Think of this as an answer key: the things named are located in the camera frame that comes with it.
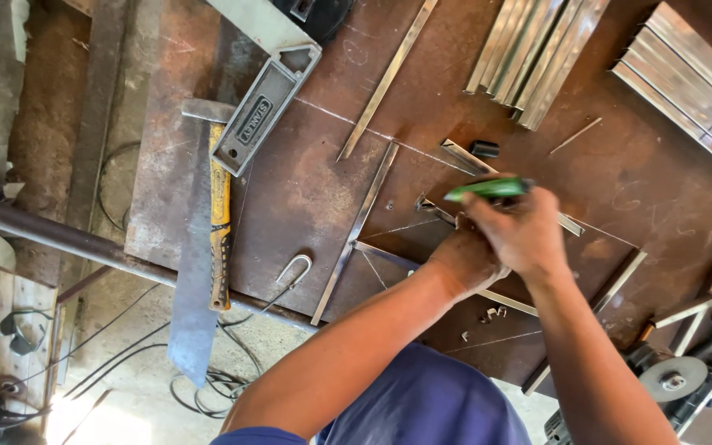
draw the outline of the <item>green marker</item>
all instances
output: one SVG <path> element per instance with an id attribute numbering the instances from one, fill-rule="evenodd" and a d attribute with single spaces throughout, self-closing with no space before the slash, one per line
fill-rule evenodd
<path id="1" fill-rule="evenodd" d="M 517 197 L 526 194 L 533 186 L 534 181 L 529 179 L 505 177 L 454 188 L 446 194 L 444 199 L 460 203 L 463 201 L 463 194 L 466 192 L 472 192 L 478 197 L 486 199 Z"/>

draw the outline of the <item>hand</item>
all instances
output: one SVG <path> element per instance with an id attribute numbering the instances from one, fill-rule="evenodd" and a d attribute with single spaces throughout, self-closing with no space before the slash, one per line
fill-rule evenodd
<path id="1" fill-rule="evenodd" d="M 425 268 L 438 268 L 457 283 L 456 302 L 488 289 L 509 275 L 480 229 L 460 213 L 455 219 L 455 232 L 440 244 Z"/>
<path id="2" fill-rule="evenodd" d="M 545 188 L 533 187 L 512 213 L 501 213 L 473 193 L 464 196 L 466 215 L 488 237 L 499 259 L 524 281 L 569 274 L 559 201 Z"/>

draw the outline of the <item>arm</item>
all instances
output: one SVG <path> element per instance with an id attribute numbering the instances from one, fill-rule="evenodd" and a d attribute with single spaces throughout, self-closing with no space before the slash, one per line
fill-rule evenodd
<path id="1" fill-rule="evenodd" d="M 501 261 L 520 274 L 532 294 L 574 442 L 679 444 L 576 286 L 557 224 L 556 197 L 535 187 L 516 215 L 499 213 L 475 195 L 466 197 L 464 206 Z"/>
<path id="2" fill-rule="evenodd" d="M 222 432 L 275 427 L 310 440 L 453 304 L 506 276 L 466 221 L 458 218 L 459 228 L 411 277 L 326 326 L 252 383 Z"/>

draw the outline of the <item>stack of metal tubes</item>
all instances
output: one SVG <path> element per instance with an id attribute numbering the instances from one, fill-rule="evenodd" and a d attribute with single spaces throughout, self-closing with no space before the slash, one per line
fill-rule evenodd
<path id="1" fill-rule="evenodd" d="M 537 130 L 606 10 L 608 0 L 505 0 L 466 93 L 514 108 Z"/>
<path id="2" fill-rule="evenodd" d="M 661 3 L 611 70 L 712 153 L 712 47 Z"/>

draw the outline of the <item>person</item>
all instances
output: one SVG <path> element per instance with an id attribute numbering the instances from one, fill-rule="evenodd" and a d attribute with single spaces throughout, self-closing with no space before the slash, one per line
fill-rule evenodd
<path id="1" fill-rule="evenodd" d="M 523 278 L 539 312 L 573 443 L 679 444 L 576 286 L 557 198 L 534 187 L 513 213 L 473 194 L 463 205 L 455 232 L 417 272 L 321 329 L 252 383 L 212 445 L 302 445 L 313 437 L 318 445 L 530 445 L 487 377 L 411 343 L 508 268 Z"/>

